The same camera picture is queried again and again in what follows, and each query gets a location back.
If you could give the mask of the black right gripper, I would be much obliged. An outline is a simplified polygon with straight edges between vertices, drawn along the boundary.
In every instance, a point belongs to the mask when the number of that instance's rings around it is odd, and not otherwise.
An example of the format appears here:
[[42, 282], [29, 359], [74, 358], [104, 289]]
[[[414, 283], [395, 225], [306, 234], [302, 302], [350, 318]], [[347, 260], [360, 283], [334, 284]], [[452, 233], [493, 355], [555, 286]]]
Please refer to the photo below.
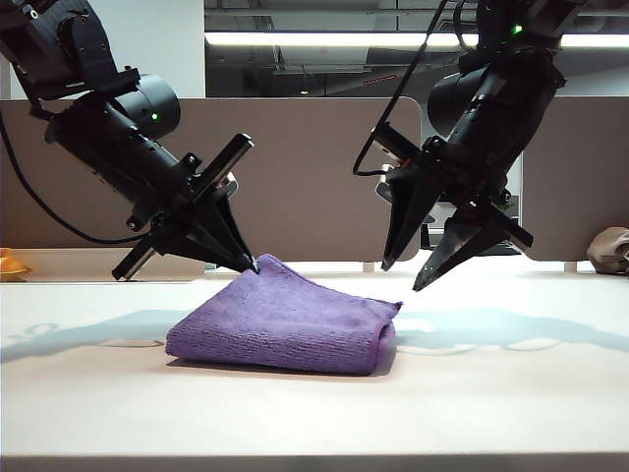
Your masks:
[[383, 270], [390, 270], [398, 261], [439, 199], [458, 207], [418, 273], [414, 291], [507, 239], [522, 248], [533, 244], [533, 236], [496, 207], [498, 195], [488, 186], [485, 170], [462, 166], [454, 158], [451, 143], [433, 136], [418, 147], [387, 122], [375, 127], [373, 139], [397, 161], [384, 171], [382, 181], [391, 200]]

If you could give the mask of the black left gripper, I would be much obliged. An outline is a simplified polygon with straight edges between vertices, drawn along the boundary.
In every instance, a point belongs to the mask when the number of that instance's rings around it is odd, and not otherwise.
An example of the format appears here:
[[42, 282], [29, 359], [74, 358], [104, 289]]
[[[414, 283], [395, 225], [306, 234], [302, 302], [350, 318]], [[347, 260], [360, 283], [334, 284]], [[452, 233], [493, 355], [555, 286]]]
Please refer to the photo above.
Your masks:
[[112, 269], [115, 279], [132, 279], [155, 254], [174, 255], [258, 273], [257, 260], [245, 243], [230, 207], [238, 190], [232, 169], [254, 146], [251, 137], [237, 134], [201, 173], [197, 157], [182, 163], [193, 172], [170, 197], [165, 210], [150, 223], [148, 234]]

